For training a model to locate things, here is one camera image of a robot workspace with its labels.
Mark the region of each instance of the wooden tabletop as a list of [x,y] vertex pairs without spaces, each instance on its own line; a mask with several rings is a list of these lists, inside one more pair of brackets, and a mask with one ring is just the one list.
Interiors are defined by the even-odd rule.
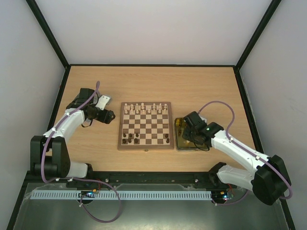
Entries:
[[[119,151],[119,113],[123,101],[170,101],[173,120],[198,111],[209,101],[224,101],[236,113],[230,133],[254,147],[232,68],[73,66],[57,121],[80,88],[95,89],[97,81],[100,81],[99,91],[112,96],[112,102],[106,109],[113,110],[117,117],[109,125],[94,121],[91,127],[78,127],[67,144],[72,161],[90,163],[95,171],[205,172],[220,161],[242,168],[215,149],[209,152],[178,152],[176,149]],[[201,115],[209,123],[214,121],[224,128],[231,120],[231,112],[222,104],[209,105]]]

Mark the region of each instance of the white wall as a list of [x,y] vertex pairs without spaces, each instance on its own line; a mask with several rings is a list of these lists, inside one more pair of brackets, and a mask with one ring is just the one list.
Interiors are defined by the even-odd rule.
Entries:
[[63,73],[26,1],[0,1],[0,229],[29,170],[30,139],[46,130]]
[[306,10],[305,0],[283,0],[241,70],[264,151],[290,174],[298,230],[307,226]]
[[236,64],[271,0],[36,0],[69,63]]

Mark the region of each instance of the chessboard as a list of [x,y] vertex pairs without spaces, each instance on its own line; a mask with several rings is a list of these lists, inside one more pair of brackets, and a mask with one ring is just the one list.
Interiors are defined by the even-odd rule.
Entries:
[[118,134],[119,150],[174,148],[170,102],[122,102]]

